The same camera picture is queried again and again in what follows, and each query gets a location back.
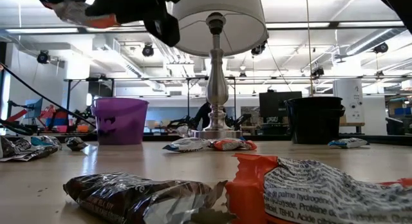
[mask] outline purple plastic bucket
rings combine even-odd
[[[91,112],[96,116],[100,145],[140,144],[143,140],[147,105],[134,98],[98,98]]]

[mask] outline black cable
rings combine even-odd
[[[57,103],[53,102],[52,100],[50,100],[49,98],[45,97],[44,95],[40,94],[38,91],[36,91],[35,89],[33,89],[31,86],[29,86],[27,83],[25,83],[25,81],[21,80],[16,74],[14,74],[11,70],[9,70],[7,68],[6,65],[4,65],[3,63],[0,62],[0,64],[3,66],[3,68],[9,73],[11,74],[11,76],[13,76],[14,78],[16,78],[19,82],[21,82],[23,85],[25,85],[27,88],[29,88],[30,90],[32,90],[34,93],[36,93],[38,96],[44,98],[45,100],[47,100],[48,102],[50,102],[51,104],[53,104],[54,106],[57,106],[58,108],[64,110],[65,112],[67,112],[69,115],[79,118],[83,121],[85,121],[86,123],[90,124],[92,127],[96,127],[94,124],[92,124],[91,122],[87,121],[85,118],[81,117],[80,115],[77,115],[71,111],[69,111],[68,109],[58,105]]]
[[[21,124],[16,124],[15,122],[9,122],[9,121],[0,119],[0,124],[2,124],[4,128],[7,128],[7,129],[9,129],[9,130],[11,130],[11,131],[13,131],[17,134],[20,134],[20,135],[30,136],[30,135],[34,134],[32,129],[30,129],[28,127],[24,127]]]
[[[284,77],[283,74],[282,74],[281,69],[280,69],[279,66],[277,65],[277,62],[276,62],[276,60],[275,60],[275,57],[273,56],[273,53],[272,53],[272,50],[270,49],[270,46],[269,46],[269,52],[270,52],[270,55],[271,55],[272,58],[273,58],[273,61],[275,62],[275,65],[276,65],[277,70],[279,71],[279,74],[281,75],[282,79],[284,80],[284,82],[285,82],[286,85],[288,86],[290,92],[292,92],[292,88],[290,88],[288,82],[286,81],[285,77]]]

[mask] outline wooden table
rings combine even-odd
[[[0,163],[1,223],[103,223],[65,195],[62,184],[83,174],[119,172],[154,180],[197,180],[216,183],[233,179],[237,160],[233,152],[170,153],[167,143],[135,146],[90,146],[82,152],[68,148],[33,162]],[[337,167],[355,179],[371,182],[412,177],[412,148],[371,145],[371,149],[330,149],[325,145],[257,142],[252,154],[313,159]]]

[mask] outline candy wrapper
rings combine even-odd
[[[207,149],[210,147],[210,145],[211,142],[209,140],[190,137],[176,140],[171,144],[166,145],[163,149],[179,153],[190,153]]]
[[[54,136],[33,136],[31,139],[33,146],[47,146],[47,145],[56,145],[59,150],[62,149],[62,144]]]
[[[34,146],[23,138],[16,142],[11,142],[0,136],[0,143],[0,162],[9,160],[27,162],[29,160],[45,158],[59,150],[58,145]]]
[[[360,139],[360,138],[347,138],[347,139],[340,139],[337,141],[332,141],[328,144],[329,146],[337,146],[344,149],[354,148],[354,147],[362,147],[365,145],[369,145],[368,141]]]
[[[88,146],[80,137],[67,137],[64,141],[72,151],[81,151]]]
[[[127,173],[103,173],[73,178],[63,189],[83,209],[112,224],[166,224],[186,223],[193,214],[210,209],[225,183],[212,189],[201,182],[156,182]]]
[[[235,156],[239,171],[226,185],[229,211],[238,216],[234,224],[412,220],[412,178],[376,184],[314,160]]]
[[[219,151],[234,151],[234,150],[256,150],[258,147],[250,140],[244,141],[235,138],[224,138],[216,140],[212,143],[211,147]]]
[[[235,151],[235,150],[256,150],[256,144],[252,141],[244,141],[235,138],[223,138],[219,140],[204,140],[201,138],[181,138],[171,144],[166,145],[163,149],[179,152],[190,153],[201,150],[218,150],[218,151]]]
[[[176,133],[178,133],[178,135],[183,138],[191,137],[191,130],[186,125],[176,128]]]
[[[86,8],[90,5],[83,2],[64,1],[57,4],[45,3],[44,5],[53,9],[60,20],[67,23],[92,28],[109,28],[112,26],[120,26],[120,24],[116,22],[116,16],[114,14],[87,16],[85,14]]]

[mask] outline black bucket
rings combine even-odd
[[[327,144],[339,137],[345,112],[339,97],[308,97],[285,101],[295,144]]]

